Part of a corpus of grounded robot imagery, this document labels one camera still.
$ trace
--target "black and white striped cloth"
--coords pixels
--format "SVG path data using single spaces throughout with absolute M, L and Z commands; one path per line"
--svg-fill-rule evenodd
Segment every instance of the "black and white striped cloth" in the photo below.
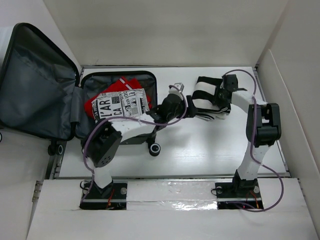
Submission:
M 220 88 L 222 78 L 200 76 L 196 82 L 192 100 L 197 108 L 196 116 L 206 121 L 214 120 L 216 117 L 225 119 L 231 111 L 231 106 L 219 108 L 214 105 L 216 88 Z

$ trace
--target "cable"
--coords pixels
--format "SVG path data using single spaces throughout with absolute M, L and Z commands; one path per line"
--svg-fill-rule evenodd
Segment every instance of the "cable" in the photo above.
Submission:
M 234 203 L 239 209 L 242 209 L 242 210 L 245 210 L 245 211 L 248 211 L 248 212 L 262 213 L 262 212 L 266 212 L 266 211 L 268 211 L 270 209 L 273 209 L 275 206 L 277 206 L 280 203 L 280 201 L 282 200 L 282 198 L 284 196 L 285 186 L 284 186 L 284 182 L 283 182 L 281 176 L 279 175 L 279 173 L 277 173 L 272 168 L 270 168 L 270 167 L 262 164 L 258 160 L 256 160 L 255 157 L 254 157 L 254 154 L 253 154 L 254 142 L 255 142 L 255 136 L 256 136 L 256 130 L 257 130 L 257 100 L 256 100 L 256 97 L 255 97 L 256 91 L 257 91 L 256 79 L 250 72 L 248 72 L 246 70 L 243 70 L 243 69 L 234 69 L 234 70 L 228 71 L 223 76 L 225 76 L 225 75 L 227 75 L 229 73 L 232 73 L 232 72 L 244 72 L 244 73 L 248 74 L 253 80 L 254 90 L 253 90 L 253 94 L 252 94 L 253 95 L 252 96 L 252 100 L 253 100 L 254 105 L 253 105 L 253 129 L 252 129 L 251 142 L 250 142 L 250 156 L 251 156 L 252 160 L 255 161 L 257 164 L 261 165 L 265 169 L 268 169 L 269 171 L 271 171 L 272 173 L 274 173 L 276 175 L 276 177 L 279 179 L 280 184 L 281 184 L 281 193 L 280 193 L 280 196 L 279 196 L 278 200 L 273 205 L 271 205 L 271 206 L 269 206 L 269 207 L 267 207 L 265 209 L 260 209 L 260 210 L 252 210 L 252 209 L 246 209 L 246 208 L 239 207 L 239 205 L 237 205 L 237 202 L 229 201 L 229 203 Z
M 169 88 L 174 88 L 176 89 L 178 92 L 180 92 L 180 90 L 174 86 L 174 85 L 170 85 Z M 92 189 L 93 185 L 94 185 L 94 180 L 95 180 L 95 171 L 94 169 L 92 169 L 91 167 L 88 166 L 88 163 L 87 163 L 87 150 L 88 150 L 88 146 L 89 146 L 89 143 L 91 142 L 92 140 L 92 137 L 94 136 L 94 134 L 97 132 L 97 130 L 102 126 L 104 125 L 106 122 L 110 121 L 110 120 L 113 120 L 113 119 L 123 119 L 123 120 L 131 120 L 131 121 L 136 121 L 136 122 L 140 122 L 140 123 L 144 123 L 144 124 L 149 124 L 149 125 L 154 125 L 154 126 L 160 126 L 160 127 L 167 127 L 167 126 L 171 126 L 173 124 L 176 124 L 178 122 L 180 122 L 186 115 L 187 113 L 187 107 L 188 107 L 188 104 L 187 104 L 187 100 L 185 98 L 185 96 L 183 95 L 182 92 L 180 92 L 181 96 L 182 96 L 182 100 L 184 102 L 184 112 L 183 114 L 181 115 L 180 118 L 178 118 L 176 121 L 174 122 L 171 122 L 171 123 L 156 123 L 156 122 L 151 122 L 151 121 L 146 121 L 146 120 L 140 120 L 139 118 L 134 118 L 134 117 L 126 117 L 126 116 L 112 116 L 112 117 L 108 117 L 108 118 L 105 118 L 103 119 L 98 125 L 95 126 L 95 128 L 92 130 L 92 132 L 90 133 L 88 139 L 86 140 L 85 142 L 85 145 L 84 145 L 84 148 L 83 148 L 83 163 L 84 163 L 84 166 L 86 167 L 86 169 L 88 169 L 91 173 L 92 173 L 92 178 L 91 178 L 91 183 L 90 183 L 90 186 L 89 188 L 87 189 L 86 193 L 84 194 L 84 196 L 82 197 L 80 203 L 82 203 L 87 195 L 89 194 L 90 190 Z

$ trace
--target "folded clothing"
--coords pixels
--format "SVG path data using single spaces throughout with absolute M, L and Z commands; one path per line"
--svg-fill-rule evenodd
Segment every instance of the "folded clothing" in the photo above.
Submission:
M 192 101 L 197 108 L 196 116 L 206 121 L 214 120 L 216 117 L 225 119 L 231 111 L 230 104 L 220 108 L 214 104 L 216 88 L 222 84 L 221 78 L 200 76 L 196 82 Z
M 111 84 L 106 90 L 104 90 L 101 93 L 111 93 L 111 92 L 122 92 L 126 90 L 133 90 L 133 89 L 142 89 L 143 87 L 140 85 L 138 80 L 136 78 L 133 78 L 131 80 L 127 80 L 124 76 L 122 76 L 120 79 L 118 79 L 115 83 Z M 96 96 L 90 98 L 85 104 L 84 104 L 84 111 L 85 113 L 92 119 L 94 119 L 94 114 L 92 111 L 92 102 L 101 94 L 97 94 Z M 148 101 L 149 109 L 152 108 L 151 105 L 151 98 L 147 95 L 146 99 Z

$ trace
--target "open suitcase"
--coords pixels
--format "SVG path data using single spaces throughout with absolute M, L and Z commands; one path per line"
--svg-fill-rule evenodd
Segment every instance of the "open suitcase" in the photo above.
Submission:
M 94 72 L 81 79 L 70 58 L 29 23 L 0 27 L 0 67 L 0 126 L 51 140 L 50 155 L 63 153 L 59 141 L 86 137 L 95 121 L 86 115 L 84 103 L 122 76 L 136 78 L 157 105 L 151 72 Z

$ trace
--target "suitcase lid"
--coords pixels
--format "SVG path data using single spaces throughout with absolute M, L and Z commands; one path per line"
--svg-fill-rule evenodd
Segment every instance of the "suitcase lid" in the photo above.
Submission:
M 85 101 L 122 76 L 138 78 L 157 105 L 157 81 L 152 73 L 98 72 L 80 82 L 75 63 L 29 23 L 18 23 L 11 31 L 0 28 L 0 64 L 2 59 L 0 125 L 7 128 L 51 140 L 84 138 L 95 126 L 85 114 Z

